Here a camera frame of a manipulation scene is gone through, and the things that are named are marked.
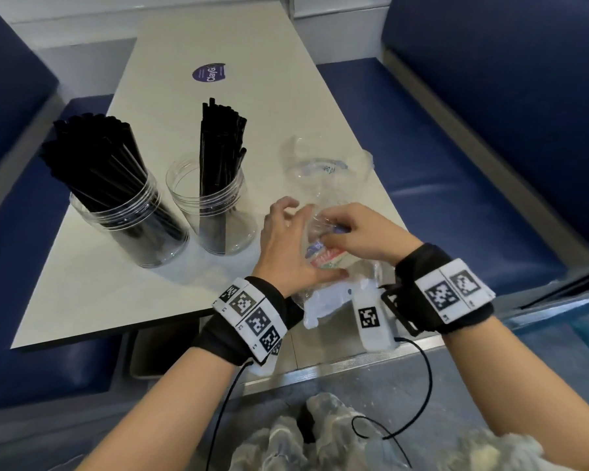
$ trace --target blue bench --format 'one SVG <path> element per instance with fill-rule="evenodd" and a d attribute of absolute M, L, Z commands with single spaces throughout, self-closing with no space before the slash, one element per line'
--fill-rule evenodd
<path fill-rule="evenodd" d="M 0 18 L 0 160 L 57 84 Z M 110 102 L 111 96 L 75 99 L 62 117 L 105 113 Z M 109 389 L 120 336 L 35 352 L 10 350 L 67 208 L 68 190 L 37 157 L 0 205 L 0 408 Z"/>
<path fill-rule="evenodd" d="M 589 243 L 589 0 L 393 0 L 382 41 Z M 318 69 L 412 232 L 499 294 L 564 278 L 380 62 Z"/>

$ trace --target hand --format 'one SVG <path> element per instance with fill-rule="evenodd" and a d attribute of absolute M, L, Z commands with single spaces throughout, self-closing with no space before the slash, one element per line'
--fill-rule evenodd
<path fill-rule="evenodd" d="M 362 259 L 386 261 L 397 266 L 423 244 L 402 227 L 360 203 L 332 206 L 320 214 L 334 224 L 351 228 L 350 233 L 323 235 L 323 244 L 342 248 Z"/>
<path fill-rule="evenodd" d="M 314 206 L 304 206 L 294 215 L 284 211 L 297 206 L 299 202 L 290 197 L 283 197 L 271 205 L 271 212 L 264 218 L 261 253 L 252 274 L 274 285 L 285 298 L 317 284 L 349 276 L 344 269 L 318 269 L 306 262 L 301 253 L 301 239 Z"/>

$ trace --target wire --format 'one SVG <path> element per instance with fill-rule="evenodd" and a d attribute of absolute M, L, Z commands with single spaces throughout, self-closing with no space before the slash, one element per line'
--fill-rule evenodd
<path fill-rule="evenodd" d="M 406 431 L 410 426 L 412 426 L 412 424 L 418 420 L 418 418 L 423 414 L 423 411 L 425 410 L 425 407 L 428 405 L 428 403 L 430 402 L 430 397 L 432 396 L 432 385 L 433 385 L 433 378 L 432 378 L 432 367 L 430 366 L 430 359 L 428 358 L 428 356 L 426 355 L 425 351 L 423 350 L 423 348 L 421 348 L 414 340 L 410 340 L 410 339 L 406 339 L 404 337 L 395 337 L 395 341 L 396 342 L 406 342 L 406 343 L 411 343 L 412 345 L 414 345 L 416 347 L 416 349 L 419 351 L 419 353 L 423 356 L 423 359 L 425 360 L 425 366 L 428 368 L 428 392 L 425 395 L 425 400 L 423 401 L 423 404 L 421 405 L 421 408 L 419 409 L 419 411 L 416 413 L 416 415 L 414 415 L 414 417 L 412 417 L 412 419 L 410 419 L 403 427 L 401 427 L 400 429 L 398 429 L 397 431 L 395 431 L 394 433 L 391 433 L 390 431 L 388 431 L 384 425 L 382 425 L 381 423 L 373 420 L 372 418 L 369 418 L 368 416 L 364 416 L 364 415 L 358 415 L 358 416 L 354 416 L 351 420 L 351 429 L 353 429 L 353 432 L 359 436 L 360 438 L 364 438 L 365 440 L 369 439 L 370 436 L 364 436 L 361 435 L 360 433 L 358 433 L 355 429 L 355 420 L 361 418 L 363 420 L 369 420 L 371 423 L 375 423 L 378 427 L 381 427 L 384 429 L 384 431 L 387 433 L 386 436 L 383 436 L 382 439 L 383 440 L 394 440 L 395 443 L 397 443 L 397 446 L 400 448 L 401 452 L 404 455 L 404 458 L 406 458 L 406 461 L 408 462 L 408 465 L 410 467 L 412 467 L 412 465 L 410 464 L 410 461 L 408 459 L 408 456 L 406 456 L 406 453 L 404 452 L 403 448 L 401 447 L 401 445 L 399 444 L 399 442 L 396 439 L 396 436 L 398 436 L 399 434 L 403 433 L 404 431 Z"/>
<path fill-rule="evenodd" d="M 240 376 L 244 372 L 244 369 L 246 369 L 252 363 L 253 362 L 247 362 L 246 364 L 244 364 L 240 368 L 240 371 L 236 375 L 236 378 L 231 383 L 231 387 L 229 387 L 229 391 L 227 392 L 227 396 L 225 397 L 225 401 L 222 403 L 222 408 L 220 409 L 220 413 L 218 415 L 218 420 L 216 420 L 216 427 L 214 427 L 214 433 L 212 435 L 212 444 L 210 445 L 210 452 L 207 455 L 207 464 L 205 465 L 205 471 L 209 471 L 209 468 L 210 468 L 210 461 L 212 460 L 212 451 L 214 451 L 214 444 L 216 443 L 216 433 L 218 433 L 218 427 L 220 426 L 220 420 L 222 419 L 222 415 L 223 415 L 223 412 L 225 411 L 225 407 L 227 406 L 227 402 L 229 401 L 229 397 L 231 396 L 231 393 L 234 391 L 234 388 L 236 387 L 236 383 L 238 382 L 238 379 L 240 378 Z"/>

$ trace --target white table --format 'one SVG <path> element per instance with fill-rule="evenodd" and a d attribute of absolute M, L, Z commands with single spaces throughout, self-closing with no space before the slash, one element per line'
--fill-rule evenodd
<path fill-rule="evenodd" d="M 212 62 L 225 63 L 225 79 L 193 79 L 195 69 Z M 202 102 L 211 96 L 249 119 L 243 171 L 259 225 L 288 193 L 277 156 L 285 141 L 321 129 L 338 148 L 360 149 L 279 3 L 154 17 L 139 32 L 109 115 L 131 124 L 172 208 L 166 171 L 198 150 Z M 403 225 L 377 175 L 361 202 Z M 12 347 L 129 330 L 209 308 L 231 280 L 251 272 L 258 253 L 257 239 L 233 257 L 210 255 L 191 239 L 170 264 L 142 269 L 69 208 Z"/>

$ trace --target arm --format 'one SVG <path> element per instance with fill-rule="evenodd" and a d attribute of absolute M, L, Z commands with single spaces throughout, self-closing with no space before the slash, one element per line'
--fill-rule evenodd
<path fill-rule="evenodd" d="M 235 370 L 206 350 L 190 348 L 79 471 L 185 469 Z"/>
<path fill-rule="evenodd" d="M 359 257 L 396 265 L 422 245 L 403 228 L 358 203 L 323 213 L 352 230 L 326 235 L 322 238 L 325 245 Z M 406 264 L 417 262 L 418 254 L 401 267 L 410 268 Z M 487 318 L 488 312 L 474 311 L 474 321 L 476 317 L 486 320 L 467 321 L 475 325 L 443 336 L 488 426 L 500 436 L 530 435 L 553 463 L 589 471 L 589 405 L 499 320 Z"/>
<path fill-rule="evenodd" d="M 303 311 L 284 298 L 348 276 L 342 269 L 315 269 L 301 256 L 303 229 L 313 208 L 309 205 L 294 215 L 284 212 L 298 205 L 289 197 L 272 205 L 260 236 L 258 264 L 253 277 L 247 278 L 288 329 L 303 319 Z M 185 469 L 236 366 L 250 358 L 249 347 L 234 328 L 219 314 L 212 316 L 194 347 L 81 463 L 79 471 Z"/>
<path fill-rule="evenodd" d="M 589 471 L 589 405 L 499 320 L 443 340 L 496 435 L 530 435 L 551 462 Z"/>

